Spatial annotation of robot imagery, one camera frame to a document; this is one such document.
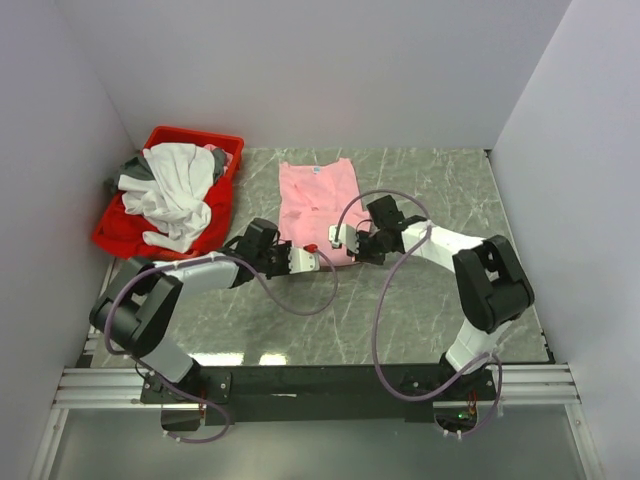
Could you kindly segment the pink t-shirt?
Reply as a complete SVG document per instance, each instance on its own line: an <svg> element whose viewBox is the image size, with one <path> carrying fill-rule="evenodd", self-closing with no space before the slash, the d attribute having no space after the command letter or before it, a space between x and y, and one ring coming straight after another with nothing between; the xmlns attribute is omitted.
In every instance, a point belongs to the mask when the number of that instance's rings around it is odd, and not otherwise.
<svg viewBox="0 0 640 480"><path fill-rule="evenodd" d="M354 260L343 249L334 249L329 228L338 223L348 203L360 194L351 161L340 158L326 166L279 166L281 238L295 247L315 244L337 267Z"/></svg>

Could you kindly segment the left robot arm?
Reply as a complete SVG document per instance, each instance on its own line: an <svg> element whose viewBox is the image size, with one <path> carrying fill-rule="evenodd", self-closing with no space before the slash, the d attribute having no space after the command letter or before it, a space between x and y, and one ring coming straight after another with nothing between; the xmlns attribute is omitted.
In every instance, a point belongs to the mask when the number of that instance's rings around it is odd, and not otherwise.
<svg viewBox="0 0 640 480"><path fill-rule="evenodd" d="M204 388L201 365L171 340L167 329L182 295L233 289L260 273L270 279L291 272L292 243L276 225L256 218L221 249L175 262L143 257L127 260L95 302L90 324L119 351L162 375L176 401L193 399Z"/></svg>

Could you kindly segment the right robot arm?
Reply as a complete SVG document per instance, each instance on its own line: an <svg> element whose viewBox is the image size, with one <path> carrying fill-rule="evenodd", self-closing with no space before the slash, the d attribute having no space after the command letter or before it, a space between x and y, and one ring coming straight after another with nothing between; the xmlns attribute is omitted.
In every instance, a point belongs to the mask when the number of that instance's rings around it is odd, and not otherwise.
<svg viewBox="0 0 640 480"><path fill-rule="evenodd" d="M371 333L374 370L385 389L402 394L387 381L378 355L382 307L394 277L411 257L432 262L453 273L464 314L460 330L442 357L439 387L426 396L443 393L460 399L474 386L474 372L493 357L500 336L535 301L531 283L511 242L502 235L468 236L437 226L417 199L394 190L375 190L383 196L367 205L373 231L346 225L350 208L368 194L351 200L328 238L334 249L344 248L360 263L382 264L388 253L401 257L391 267L379 294Z"/></svg>

